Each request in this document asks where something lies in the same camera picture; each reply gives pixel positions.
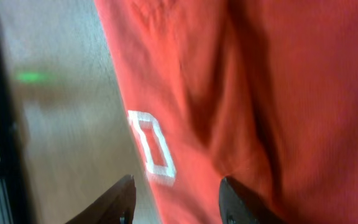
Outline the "orange red printed t-shirt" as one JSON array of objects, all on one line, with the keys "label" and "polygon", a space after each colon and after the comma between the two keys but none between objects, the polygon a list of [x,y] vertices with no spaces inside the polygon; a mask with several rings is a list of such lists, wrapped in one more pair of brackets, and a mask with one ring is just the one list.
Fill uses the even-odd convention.
[{"label": "orange red printed t-shirt", "polygon": [[163,223],[358,223],[358,0],[95,6]]}]

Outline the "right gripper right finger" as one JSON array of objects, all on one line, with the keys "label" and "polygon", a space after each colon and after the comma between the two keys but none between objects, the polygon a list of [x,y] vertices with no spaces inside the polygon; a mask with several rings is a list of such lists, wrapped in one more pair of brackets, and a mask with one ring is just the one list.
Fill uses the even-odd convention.
[{"label": "right gripper right finger", "polygon": [[223,224],[284,224],[257,193],[226,176],[219,186],[219,211]]}]

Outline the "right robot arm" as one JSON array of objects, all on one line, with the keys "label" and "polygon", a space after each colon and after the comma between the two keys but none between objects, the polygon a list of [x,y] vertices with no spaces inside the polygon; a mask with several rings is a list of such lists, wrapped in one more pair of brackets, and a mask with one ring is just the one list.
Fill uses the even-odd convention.
[{"label": "right robot arm", "polygon": [[0,223],[158,223],[92,1],[0,1]]}]

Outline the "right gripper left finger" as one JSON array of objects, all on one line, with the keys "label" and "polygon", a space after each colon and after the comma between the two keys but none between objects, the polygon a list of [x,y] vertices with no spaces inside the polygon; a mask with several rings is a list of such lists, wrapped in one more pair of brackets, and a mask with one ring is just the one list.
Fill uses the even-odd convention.
[{"label": "right gripper left finger", "polygon": [[133,175],[125,175],[67,224],[132,224],[136,205]]}]

